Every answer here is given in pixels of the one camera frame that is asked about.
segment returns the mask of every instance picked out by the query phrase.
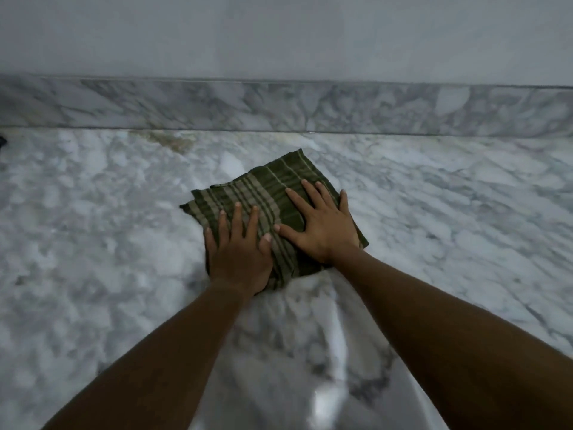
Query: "wall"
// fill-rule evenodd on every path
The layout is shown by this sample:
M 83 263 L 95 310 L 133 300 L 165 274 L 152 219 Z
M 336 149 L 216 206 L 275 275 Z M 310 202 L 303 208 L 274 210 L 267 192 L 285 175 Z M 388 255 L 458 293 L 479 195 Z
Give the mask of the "wall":
M 573 86 L 573 0 L 0 0 L 0 73 Z

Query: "folded cloth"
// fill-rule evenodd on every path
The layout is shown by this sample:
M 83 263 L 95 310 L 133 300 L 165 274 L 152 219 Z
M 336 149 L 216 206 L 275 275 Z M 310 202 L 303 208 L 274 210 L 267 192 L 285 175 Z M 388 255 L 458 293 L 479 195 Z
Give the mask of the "folded cloth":
M 191 193 L 195 199 L 180 207 L 187 214 L 192 215 L 204 228 L 210 226 L 216 241 L 219 241 L 220 210 L 225 210 L 227 217 L 231 218 L 235 202 L 240 202 L 243 222 L 246 225 L 251 207 L 258 205 L 260 208 L 258 237 L 261 238 L 267 232 L 272 237 L 273 270 L 265 289 L 282 288 L 292 278 L 317 273 L 327 267 L 316 262 L 288 240 L 272 231 L 274 224 L 285 224 L 295 231 L 304 231 L 304 217 L 285 193 L 285 188 L 290 187 L 312 205 L 300 183 L 302 179 L 313 184 L 320 181 L 328 188 L 338 206 L 340 196 L 332 184 L 299 149 L 267 165 L 255 167 L 229 183 L 217 184 L 205 190 L 193 190 Z M 362 246 L 366 247 L 368 241 L 358 228 L 356 231 Z

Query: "brown stain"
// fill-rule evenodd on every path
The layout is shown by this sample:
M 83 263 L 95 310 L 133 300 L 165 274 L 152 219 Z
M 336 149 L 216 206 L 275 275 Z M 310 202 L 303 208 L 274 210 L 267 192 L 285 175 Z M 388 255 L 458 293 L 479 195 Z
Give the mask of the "brown stain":
M 144 138 L 148 142 L 157 143 L 181 155 L 188 153 L 195 141 L 184 137 L 175 137 L 165 131 L 131 130 L 132 134 Z

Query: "cloth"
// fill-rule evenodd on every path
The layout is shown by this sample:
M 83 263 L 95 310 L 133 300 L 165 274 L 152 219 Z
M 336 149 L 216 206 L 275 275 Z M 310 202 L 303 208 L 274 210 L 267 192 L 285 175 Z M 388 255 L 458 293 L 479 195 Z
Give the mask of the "cloth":
M 339 204 L 340 196 L 332 184 L 299 149 L 267 165 L 255 167 L 229 183 L 214 185 L 204 190 L 193 190 L 191 193 L 194 200 L 181 205 L 181 208 L 204 228 L 210 226 L 215 240 L 219 241 L 218 217 L 221 209 L 225 210 L 228 219 L 231 219 L 235 202 L 240 202 L 243 223 L 246 226 L 251 207 L 258 205 L 258 238 L 267 232 L 272 237 L 273 270 L 265 289 L 282 288 L 292 278 L 314 274 L 326 267 L 273 231 L 274 224 L 285 224 L 296 231 L 304 231 L 304 217 L 285 193 L 285 188 L 290 187 L 312 205 L 302 187 L 302 179 L 313 184 L 320 181 L 328 188 L 335 204 Z M 356 230 L 361 244 L 366 247 L 368 241 L 358 228 Z

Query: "white marble floor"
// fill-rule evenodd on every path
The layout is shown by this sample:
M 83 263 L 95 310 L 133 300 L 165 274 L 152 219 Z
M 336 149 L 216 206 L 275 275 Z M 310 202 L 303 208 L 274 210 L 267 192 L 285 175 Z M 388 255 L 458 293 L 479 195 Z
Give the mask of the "white marble floor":
M 201 229 L 178 208 L 192 188 L 298 147 L 348 190 L 370 253 L 573 356 L 570 140 L 2 134 L 0 428 L 39 428 L 203 289 Z M 254 299 L 192 427 L 423 429 L 432 417 L 327 271 Z

